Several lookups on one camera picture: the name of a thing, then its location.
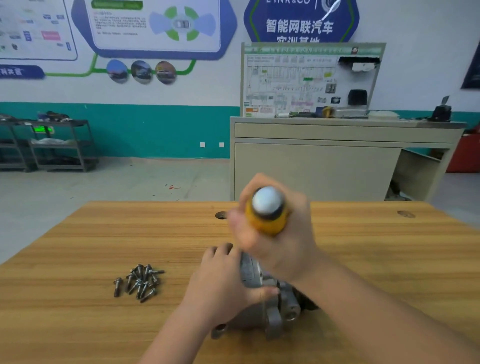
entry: teal wall stripe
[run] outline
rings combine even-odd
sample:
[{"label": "teal wall stripe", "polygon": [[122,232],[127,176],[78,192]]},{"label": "teal wall stripe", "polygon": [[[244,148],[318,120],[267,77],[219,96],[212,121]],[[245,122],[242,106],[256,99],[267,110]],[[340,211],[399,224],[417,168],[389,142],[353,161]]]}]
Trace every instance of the teal wall stripe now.
[{"label": "teal wall stripe", "polygon": [[[38,112],[52,110],[75,119],[90,121],[100,155],[141,158],[229,158],[229,119],[239,116],[235,106],[169,106],[59,104],[0,102],[0,113],[34,119]],[[431,115],[431,111],[395,110],[401,117]],[[477,112],[454,112],[453,120],[470,127],[480,120]],[[31,137],[28,127],[17,128],[23,137]],[[67,130],[56,128],[54,137],[68,138]],[[0,130],[0,137],[5,133]]]}]

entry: wood grain surface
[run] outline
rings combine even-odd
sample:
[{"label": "wood grain surface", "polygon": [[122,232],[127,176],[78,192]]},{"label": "wood grain surface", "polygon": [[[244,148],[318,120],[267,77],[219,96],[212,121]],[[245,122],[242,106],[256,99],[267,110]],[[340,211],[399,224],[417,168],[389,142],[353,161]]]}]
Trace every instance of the wood grain surface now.
[{"label": "wood grain surface", "polygon": [[[91,202],[0,266],[0,363],[132,364],[180,303],[204,249],[231,241],[230,202]],[[408,211],[414,218],[398,211]],[[421,202],[312,203],[323,249],[368,281],[480,342],[480,234]],[[161,293],[113,298],[137,263]],[[284,337],[207,338],[196,363],[363,363],[322,311]]]}]

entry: mounting hole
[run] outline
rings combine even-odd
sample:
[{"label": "mounting hole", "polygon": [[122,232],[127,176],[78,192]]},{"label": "mounting hole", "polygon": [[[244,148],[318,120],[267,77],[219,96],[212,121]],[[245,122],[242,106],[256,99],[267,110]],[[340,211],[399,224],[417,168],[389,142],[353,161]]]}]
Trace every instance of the mounting hole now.
[{"label": "mounting hole", "polygon": [[286,321],[293,321],[297,318],[297,313],[295,311],[291,311],[285,315]]},{"label": "mounting hole", "polygon": [[415,218],[415,215],[412,214],[410,211],[400,210],[400,211],[397,211],[396,213],[405,218]]},{"label": "mounting hole", "polygon": [[227,329],[227,324],[220,324],[218,326],[215,326],[215,331],[217,332],[222,332]]},{"label": "mounting hole", "polygon": [[226,211],[218,211],[215,214],[215,217],[220,219],[220,220],[225,220],[227,218],[227,212]]}]

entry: wall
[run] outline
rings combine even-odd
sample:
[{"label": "wall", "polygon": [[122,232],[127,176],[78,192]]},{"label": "wall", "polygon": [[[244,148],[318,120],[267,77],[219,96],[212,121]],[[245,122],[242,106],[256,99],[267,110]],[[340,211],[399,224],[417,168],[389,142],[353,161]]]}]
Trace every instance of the wall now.
[{"label": "wall", "polygon": [[[66,0],[67,7],[72,0]],[[249,41],[243,25],[246,0],[231,0],[237,31],[218,61],[197,61],[173,85],[153,80],[112,82],[104,73],[44,80],[1,80],[0,112],[35,117],[52,109],[90,120],[99,149],[107,156],[228,158],[229,117],[239,114],[240,45]],[[386,42],[371,109],[431,113],[445,95],[463,121],[480,120],[480,93],[460,90],[480,39],[475,0],[357,0],[360,24],[351,41]],[[73,26],[79,58],[46,72],[85,72],[93,51]],[[134,60],[123,60],[130,65]],[[147,60],[154,67],[159,60]],[[104,68],[108,59],[99,57]],[[189,61],[171,61],[177,70]],[[200,148],[200,141],[206,148]],[[219,142],[225,147],[219,148]]]}]

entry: white wall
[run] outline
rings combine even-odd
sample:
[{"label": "white wall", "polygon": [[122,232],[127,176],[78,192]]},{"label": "white wall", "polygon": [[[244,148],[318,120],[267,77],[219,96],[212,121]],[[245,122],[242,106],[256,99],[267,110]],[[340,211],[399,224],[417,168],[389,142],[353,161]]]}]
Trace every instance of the white wall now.
[{"label": "white wall", "polygon": [[[106,74],[86,78],[2,80],[0,101],[239,106],[240,45],[250,41],[243,25],[248,0],[230,0],[238,27],[218,61],[198,61],[193,72],[165,86],[154,79],[124,85]],[[460,90],[480,40],[478,0],[357,0],[360,23],[352,41],[386,42],[372,109],[432,110],[445,95],[455,111],[480,111],[480,91]],[[72,0],[66,0],[71,7]],[[46,72],[85,72],[93,51],[72,26],[76,62],[36,62]],[[123,60],[127,66],[134,60]],[[145,60],[152,67],[160,60]],[[104,68],[108,59],[98,59]],[[179,70],[188,61],[171,61]]]}]

